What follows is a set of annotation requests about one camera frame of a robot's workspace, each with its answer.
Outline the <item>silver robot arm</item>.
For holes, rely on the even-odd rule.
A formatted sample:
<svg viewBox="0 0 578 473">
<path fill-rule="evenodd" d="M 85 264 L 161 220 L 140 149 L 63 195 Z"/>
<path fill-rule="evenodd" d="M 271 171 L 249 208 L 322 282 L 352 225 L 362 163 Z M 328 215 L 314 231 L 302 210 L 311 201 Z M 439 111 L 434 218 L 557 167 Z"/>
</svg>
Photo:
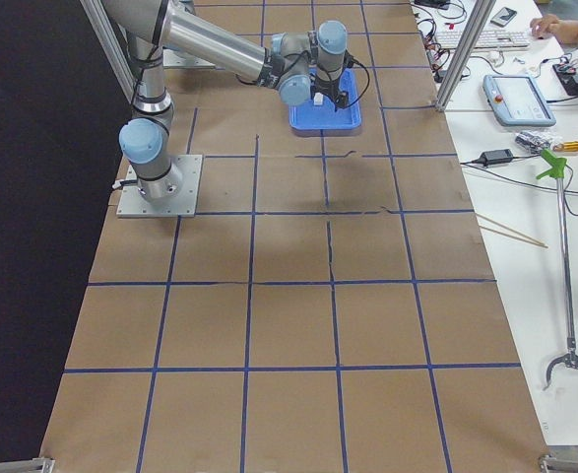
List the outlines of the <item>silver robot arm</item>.
<svg viewBox="0 0 578 473">
<path fill-rule="evenodd" d="M 315 31 L 276 34 L 257 45 L 200 17 L 185 1 L 105 1 L 104 11 L 126 34 L 135 84 L 132 118 L 119 132 L 121 150 L 136 174 L 140 198 L 167 202 L 183 190 L 184 173 L 167 150 L 173 102 L 164 82 L 163 53 L 187 53 L 234 73 L 240 81 L 278 91 L 289 106 L 322 95 L 335 108 L 351 106 L 341 88 L 354 60 L 339 21 Z"/>
</svg>

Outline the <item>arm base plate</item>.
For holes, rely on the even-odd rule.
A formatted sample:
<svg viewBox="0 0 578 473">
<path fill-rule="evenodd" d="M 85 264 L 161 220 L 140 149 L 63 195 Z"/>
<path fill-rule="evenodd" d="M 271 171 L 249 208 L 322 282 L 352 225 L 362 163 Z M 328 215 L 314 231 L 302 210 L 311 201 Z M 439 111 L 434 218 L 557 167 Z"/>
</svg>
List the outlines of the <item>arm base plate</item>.
<svg viewBox="0 0 578 473">
<path fill-rule="evenodd" d="M 216 65 L 185 51 L 164 48 L 162 63 L 165 69 L 215 69 Z"/>
<path fill-rule="evenodd" d="M 202 155 L 170 155 L 168 174 L 159 180 L 140 179 L 132 166 L 121 187 L 116 215 L 119 218 L 191 218 L 196 214 Z"/>
</svg>

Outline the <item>person hand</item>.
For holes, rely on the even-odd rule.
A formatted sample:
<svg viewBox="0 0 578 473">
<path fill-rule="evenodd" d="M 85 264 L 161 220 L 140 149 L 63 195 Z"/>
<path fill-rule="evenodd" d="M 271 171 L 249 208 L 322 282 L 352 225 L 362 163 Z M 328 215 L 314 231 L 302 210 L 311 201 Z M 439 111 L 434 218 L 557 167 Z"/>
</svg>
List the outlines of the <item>person hand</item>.
<svg viewBox="0 0 578 473">
<path fill-rule="evenodd" d="M 568 24 L 555 15 L 533 18 L 529 23 L 529 27 L 531 35 L 535 38 L 555 36 L 558 40 L 563 40 L 571 31 Z"/>
</svg>

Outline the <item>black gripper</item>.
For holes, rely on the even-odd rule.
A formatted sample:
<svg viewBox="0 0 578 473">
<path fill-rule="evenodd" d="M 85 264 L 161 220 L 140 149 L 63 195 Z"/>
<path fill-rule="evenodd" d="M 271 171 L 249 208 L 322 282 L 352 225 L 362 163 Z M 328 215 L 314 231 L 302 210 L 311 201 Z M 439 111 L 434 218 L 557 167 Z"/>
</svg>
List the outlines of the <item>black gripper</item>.
<svg viewBox="0 0 578 473">
<path fill-rule="evenodd" d="M 335 110 L 346 109 L 350 105 L 349 93 L 341 89 L 340 83 L 348 67 L 353 67 L 353 56 L 346 49 L 340 53 L 331 53 L 320 48 L 312 99 L 322 101 L 325 96 L 335 102 Z"/>
</svg>

